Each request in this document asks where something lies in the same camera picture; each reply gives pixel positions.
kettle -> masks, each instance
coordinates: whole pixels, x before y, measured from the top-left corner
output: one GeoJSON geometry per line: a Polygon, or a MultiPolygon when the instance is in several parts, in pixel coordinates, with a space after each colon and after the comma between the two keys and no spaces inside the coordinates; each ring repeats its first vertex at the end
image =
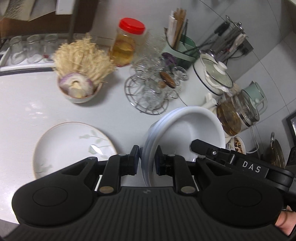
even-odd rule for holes
{"type": "Polygon", "coordinates": [[[253,104],[258,109],[258,106],[262,103],[263,106],[258,110],[259,115],[261,115],[267,109],[267,98],[257,82],[251,82],[248,87],[243,89],[250,97],[253,104]]]}

utensil holder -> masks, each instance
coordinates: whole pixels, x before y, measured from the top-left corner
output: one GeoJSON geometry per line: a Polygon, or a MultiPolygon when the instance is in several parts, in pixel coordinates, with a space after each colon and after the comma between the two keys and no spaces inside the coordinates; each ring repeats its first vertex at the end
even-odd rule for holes
{"type": "Polygon", "coordinates": [[[176,57],[177,60],[177,66],[180,66],[184,69],[188,69],[199,57],[200,52],[198,48],[195,48],[196,45],[194,41],[190,38],[188,38],[185,35],[181,36],[181,40],[178,45],[178,49],[174,50],[168,43],[168,39],[166,38],[166,45],[161,53],[170,53],[174,57],[176,57]]]}

white plate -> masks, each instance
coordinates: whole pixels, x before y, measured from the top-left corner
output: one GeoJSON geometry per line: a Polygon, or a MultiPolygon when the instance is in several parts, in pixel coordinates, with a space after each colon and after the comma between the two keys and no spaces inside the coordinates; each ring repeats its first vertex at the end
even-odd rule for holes
{"type": "Polygon", "coordinates": [[[66,122],[50,128],[38,141],[33,156],[34,174],[41,178],[89,156],[105,161],[116,154],[111,141],[98,129],[66,122]]]}

white wall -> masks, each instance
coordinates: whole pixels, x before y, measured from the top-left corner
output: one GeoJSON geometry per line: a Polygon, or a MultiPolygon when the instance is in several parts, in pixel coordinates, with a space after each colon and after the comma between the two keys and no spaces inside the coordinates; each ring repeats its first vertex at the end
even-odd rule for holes
{"type": "MultiPolygon", "coordinates": [[[[268,101],[267,110],[254,127],[260,152],[268,147],[271,132],[274,132],[287,161],[294,146],[286,118],[296,111],[296,34],[290,32],[236,83],[245,88],[251,81],[259,83],[268,101]]],[[[239,136],[248,150],[254,147],[250,130],[243,131],[239,136]]]]}
{"type": "Polygon", "coordinates": [[[142,21],[154,32],[163,33],[171,10],[187,10],[187,35],[197,44],[223,22],[225,15],[242,22],[254,51],[228,62],[228,73],[237,80],[253,67],[291,31],[292,25],[285,0],[100,0],[91,34],[103,44],[116,35],[121,18],[142,21]]]}

human hand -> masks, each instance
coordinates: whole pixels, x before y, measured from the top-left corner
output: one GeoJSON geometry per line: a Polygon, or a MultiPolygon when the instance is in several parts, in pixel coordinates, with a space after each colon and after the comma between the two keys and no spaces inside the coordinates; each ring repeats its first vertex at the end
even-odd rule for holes
{"type": "Polygon", "coordinates": [[[289,206],[287,210],[288,211],[281,211],[275,226],[289,236],[296,225],[296,212],[293,212],[289,206]]]}

